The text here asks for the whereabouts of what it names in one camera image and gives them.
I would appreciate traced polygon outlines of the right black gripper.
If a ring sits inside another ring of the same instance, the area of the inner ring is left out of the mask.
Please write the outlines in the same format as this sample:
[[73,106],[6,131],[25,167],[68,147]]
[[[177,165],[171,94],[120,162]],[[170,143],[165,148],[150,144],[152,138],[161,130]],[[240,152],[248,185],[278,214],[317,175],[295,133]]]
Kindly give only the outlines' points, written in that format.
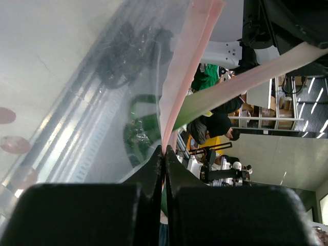
[[327,49],[327,1],[244,1],[242,71],[306,42]]

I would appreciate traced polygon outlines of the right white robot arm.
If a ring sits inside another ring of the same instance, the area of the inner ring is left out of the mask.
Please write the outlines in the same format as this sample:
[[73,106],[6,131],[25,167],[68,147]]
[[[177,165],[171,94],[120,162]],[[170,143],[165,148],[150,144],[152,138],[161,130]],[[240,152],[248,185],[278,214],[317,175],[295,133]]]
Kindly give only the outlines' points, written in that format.
[[227,1],[201,62],[239,74],[302,42],[327,49],[327,1]]

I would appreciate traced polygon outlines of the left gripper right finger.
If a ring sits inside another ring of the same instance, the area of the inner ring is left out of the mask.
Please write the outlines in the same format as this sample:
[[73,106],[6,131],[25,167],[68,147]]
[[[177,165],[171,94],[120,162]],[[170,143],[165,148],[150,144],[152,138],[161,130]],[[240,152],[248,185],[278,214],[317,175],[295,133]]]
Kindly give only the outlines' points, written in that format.
[[298,195],[276,186],[210,187],[165,154],[170,245],[320,245]]

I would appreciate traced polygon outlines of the clear zip top bag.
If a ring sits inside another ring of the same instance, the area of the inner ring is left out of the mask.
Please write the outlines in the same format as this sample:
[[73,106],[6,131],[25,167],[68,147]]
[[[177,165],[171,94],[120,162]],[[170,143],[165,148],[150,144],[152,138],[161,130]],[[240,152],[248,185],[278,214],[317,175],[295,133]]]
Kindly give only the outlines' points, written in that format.
[[1,226],[44,182],[98,182],[127,101],[157,94],[192,1],[1,1]]

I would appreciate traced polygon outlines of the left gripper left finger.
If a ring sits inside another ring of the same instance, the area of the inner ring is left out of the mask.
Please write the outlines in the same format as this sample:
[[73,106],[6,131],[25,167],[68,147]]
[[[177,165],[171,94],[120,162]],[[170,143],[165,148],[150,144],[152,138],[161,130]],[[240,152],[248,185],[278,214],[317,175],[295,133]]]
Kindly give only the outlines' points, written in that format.
[[158,245],[162,148],[123,183],[38,184],[18,200],[1,245]]

